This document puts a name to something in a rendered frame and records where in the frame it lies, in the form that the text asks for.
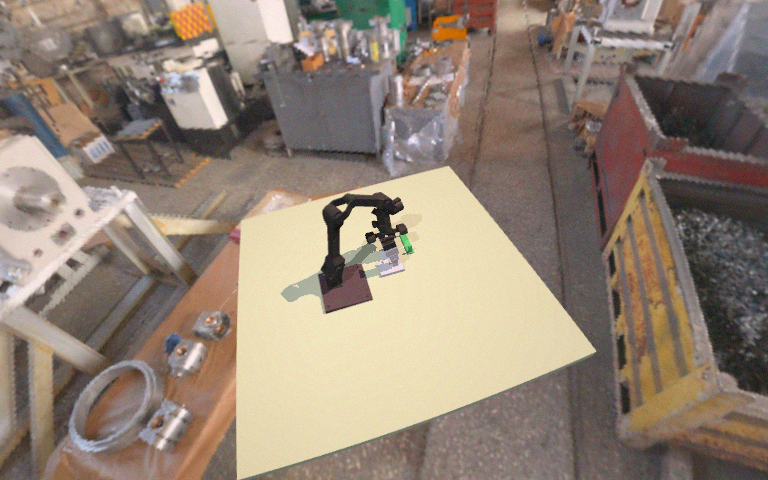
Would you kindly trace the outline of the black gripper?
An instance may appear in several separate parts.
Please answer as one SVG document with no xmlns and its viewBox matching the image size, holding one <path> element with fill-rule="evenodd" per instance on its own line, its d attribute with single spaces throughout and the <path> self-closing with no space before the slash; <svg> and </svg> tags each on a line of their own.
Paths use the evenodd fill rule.
<svg viewBox="0 0 768 480">
<path fill-rule="evenodd" d="M 378 221 L 377 221 L 378 222 Z M 366 240 L 368 244 L 375 243 L 376 238 L 382 239 L 385 238 L 386 235 L 390 236 L 392 235 L 393 238 L 396 238 L 395 233 L 399 232 L 401 235 L 407 234 L 408 230 L 404 223 L 396 225 L 396 228 L 392 228 L 391 221 L 387 221 L 384 223 L 378 222 L 379 227 L 379 233 L 374 234 L 374 232 L 368 232 L 365 234 Z"/>
</svg>

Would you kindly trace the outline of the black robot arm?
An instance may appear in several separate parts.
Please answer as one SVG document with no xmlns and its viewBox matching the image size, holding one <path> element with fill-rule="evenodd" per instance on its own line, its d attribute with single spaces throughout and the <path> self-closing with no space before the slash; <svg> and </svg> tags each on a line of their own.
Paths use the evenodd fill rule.
<svg viewBox="0 0 768 480">
<path fill-rule="evenodd" d="M 342 212 L 337 206 L 345 203 L 347 207 Z M 390 215 L 395 215 L 404 209 L 399 197 L 392 200 L 382 192 L 373 195 L 346 193 L 342 197 L 332 200 L 322 209 L 322 217 L 327 226 L 328 254 L 325 256 L 320 270 L 325 276 L 328 290 L 342 287 L 345 258 L 340 255 L 340 227 L 354 207 L 376 207 L 371 213 L 376 215 L 377 221 L 380 223 L 389 221 Z M 377 227 L 379 230 L 377 221 L 371 222 L 373 228 Z"/>
</svg>

